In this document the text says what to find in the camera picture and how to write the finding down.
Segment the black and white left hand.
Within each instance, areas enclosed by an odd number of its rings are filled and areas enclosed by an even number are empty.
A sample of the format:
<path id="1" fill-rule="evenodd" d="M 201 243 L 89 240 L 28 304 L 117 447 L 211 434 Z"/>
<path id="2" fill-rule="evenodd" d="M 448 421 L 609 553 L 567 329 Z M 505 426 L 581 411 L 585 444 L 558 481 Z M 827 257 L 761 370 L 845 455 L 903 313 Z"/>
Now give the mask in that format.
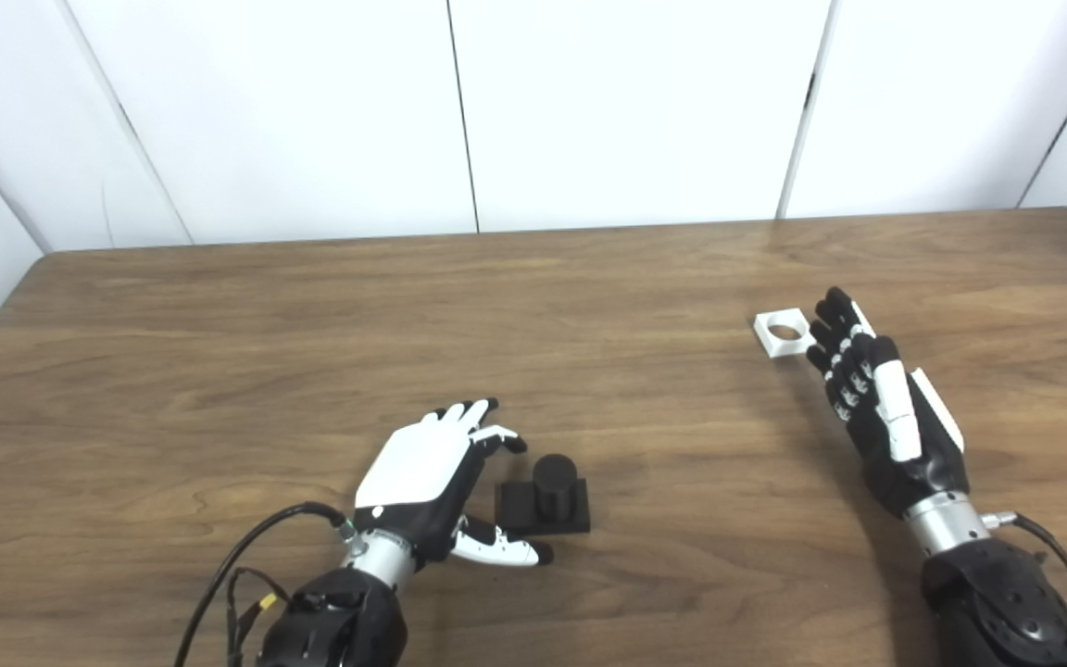
<path id="1" fill-rule="evenodd" d="M 466 511 L 485 461 L 500 448 L 526 452 L 517 432 L 487 415 L 495 398 L 434 409 L 386 440 L 359 483 L 353 524 L 367 539 L 398 542 L 411 573 L 448 557 L 503 567 L 547 566 L 545 542 L 509 536 Z"/>

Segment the black and white right hand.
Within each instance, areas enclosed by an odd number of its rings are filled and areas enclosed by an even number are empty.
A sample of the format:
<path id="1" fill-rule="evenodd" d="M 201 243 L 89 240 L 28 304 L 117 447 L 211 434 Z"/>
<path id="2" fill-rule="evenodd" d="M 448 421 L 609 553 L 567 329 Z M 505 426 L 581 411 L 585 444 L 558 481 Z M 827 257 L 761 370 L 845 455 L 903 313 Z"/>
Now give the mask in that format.
<path id="1" fill-rule="evenodd" d="M 908 368 L 894 339 L 842 288 L 829 288 L 814 313 L 806 359 L 846 426 L 872 497 L 899 517 L 937 494 L 970 493 L 960 427 L 927 374 Z"/>

